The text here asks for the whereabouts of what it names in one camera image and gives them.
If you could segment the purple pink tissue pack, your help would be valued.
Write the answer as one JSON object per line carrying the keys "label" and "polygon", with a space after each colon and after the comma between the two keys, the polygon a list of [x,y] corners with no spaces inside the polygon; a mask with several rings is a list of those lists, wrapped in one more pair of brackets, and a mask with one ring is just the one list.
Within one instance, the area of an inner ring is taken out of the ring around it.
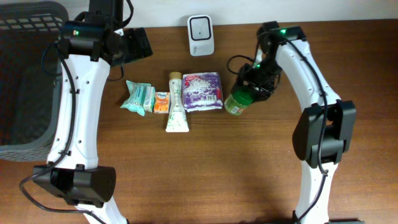
{"label": "purple pink tissue pack", "polygon": [[223,91],[217,72],[184,74],[182,100],[187,112],[223,108]]}

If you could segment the white cream tube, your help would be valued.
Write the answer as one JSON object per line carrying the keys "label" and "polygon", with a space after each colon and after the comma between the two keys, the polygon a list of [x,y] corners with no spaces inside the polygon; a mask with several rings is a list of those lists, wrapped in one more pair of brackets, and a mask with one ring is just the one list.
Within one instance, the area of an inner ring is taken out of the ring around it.
{"label": "white cream tube", "polygon": [[171,72],[169,78],[170,110],[165,130],[168,133],[187,133],[189,127],[182,103],[182,74]]}

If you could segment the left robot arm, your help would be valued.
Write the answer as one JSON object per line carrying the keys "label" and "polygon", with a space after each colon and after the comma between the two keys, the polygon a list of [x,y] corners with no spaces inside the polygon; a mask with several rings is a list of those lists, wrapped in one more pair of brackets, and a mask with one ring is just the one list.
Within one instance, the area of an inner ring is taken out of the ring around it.
{"label": "left robot arm", "polygon": [[31,181],[69,205],[90,223],[126,223],[113,197],[116,171],[100,166],[97,130],[101,97],[111,68],[152,55],[142,28],[128,28],[131,1],[91,1],[66,21],[54,47],[62,64],[57,129],[47,162]]}

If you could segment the small orange packet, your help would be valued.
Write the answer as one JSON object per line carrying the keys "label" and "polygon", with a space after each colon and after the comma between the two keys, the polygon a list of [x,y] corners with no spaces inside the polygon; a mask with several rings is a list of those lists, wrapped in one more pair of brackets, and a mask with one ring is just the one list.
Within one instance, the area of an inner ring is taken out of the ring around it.
{"label": "small orange packet", "polygon": [[169,112],[169,106],[170,106],[170,93],[156,92],[154,113],[166,114]]}

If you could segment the dark grey plastic basket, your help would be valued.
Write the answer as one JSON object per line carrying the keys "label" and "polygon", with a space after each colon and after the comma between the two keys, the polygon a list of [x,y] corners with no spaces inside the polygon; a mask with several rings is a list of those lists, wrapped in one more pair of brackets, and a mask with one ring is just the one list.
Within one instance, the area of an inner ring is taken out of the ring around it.
{"label": "dark grey plastic basket", "polygon": [[51,46],[65,21],[59,3],[1,5],[1,159],[44,161],[57,128],[61,63]]}

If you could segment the teal wet wipes pack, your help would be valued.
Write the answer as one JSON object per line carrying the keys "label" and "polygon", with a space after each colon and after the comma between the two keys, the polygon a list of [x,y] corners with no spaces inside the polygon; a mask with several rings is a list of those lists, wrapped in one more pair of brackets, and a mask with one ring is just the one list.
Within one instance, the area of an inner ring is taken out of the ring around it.
{"label": "teal wet wipes pack", "polygon": [[131,112],[135,112],[141,116],[144,116],[144,100],[146,97],[146,90],[148,87],[151,87],[151,84],[136,83],[127,80],[126,85],[130,96],[124,101],[120,108],[127,109]]}

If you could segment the white barcode scanner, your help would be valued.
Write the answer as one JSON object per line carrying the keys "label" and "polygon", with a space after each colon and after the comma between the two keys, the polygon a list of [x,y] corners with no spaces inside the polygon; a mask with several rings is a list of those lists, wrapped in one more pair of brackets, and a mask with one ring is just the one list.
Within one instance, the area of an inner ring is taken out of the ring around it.
{"label": "white barcode scanner", "polygon": [[213,23],[209,15],[195,15],[187,19],[190,55],[211,55],[215,51]]}

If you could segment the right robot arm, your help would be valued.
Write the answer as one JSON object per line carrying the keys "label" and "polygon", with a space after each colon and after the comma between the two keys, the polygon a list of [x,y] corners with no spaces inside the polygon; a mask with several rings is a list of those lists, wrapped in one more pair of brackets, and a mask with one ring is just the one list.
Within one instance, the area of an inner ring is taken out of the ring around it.
{"label": "right robot arm", "polygon": [[343,101],[323,77],[300,26],[265,22],[256,32],[255,56],[237,73],[231,94],[244,104],[266,101],[286,74],[302,114],[292,135],[301,161],[301,186],[292,223],[330,223],[333,176],[349,149],[356,120],[352,101]]}

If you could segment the green lid glass jar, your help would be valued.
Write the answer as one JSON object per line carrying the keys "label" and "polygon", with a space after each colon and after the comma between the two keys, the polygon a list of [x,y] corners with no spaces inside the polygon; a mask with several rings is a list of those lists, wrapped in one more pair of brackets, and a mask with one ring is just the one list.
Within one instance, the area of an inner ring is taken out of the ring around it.
{"label": "green lid glass jar", "polygon": [[243,111],[254,102],[254,93],[241,88],[233,91],[224,102],[226,111],[232,115],[241,115]]}

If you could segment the small white green packet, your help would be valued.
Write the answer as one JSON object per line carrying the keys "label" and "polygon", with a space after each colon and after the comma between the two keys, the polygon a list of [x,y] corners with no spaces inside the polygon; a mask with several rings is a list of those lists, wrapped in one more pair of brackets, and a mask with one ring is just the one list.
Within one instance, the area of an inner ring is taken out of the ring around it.
{"label": "small white green packet", "polygon": [[144,97],[143,108],[146,112],[153,112],[155,104],[155,88],[153,86],[148,86],[146,88],[146,94]]}

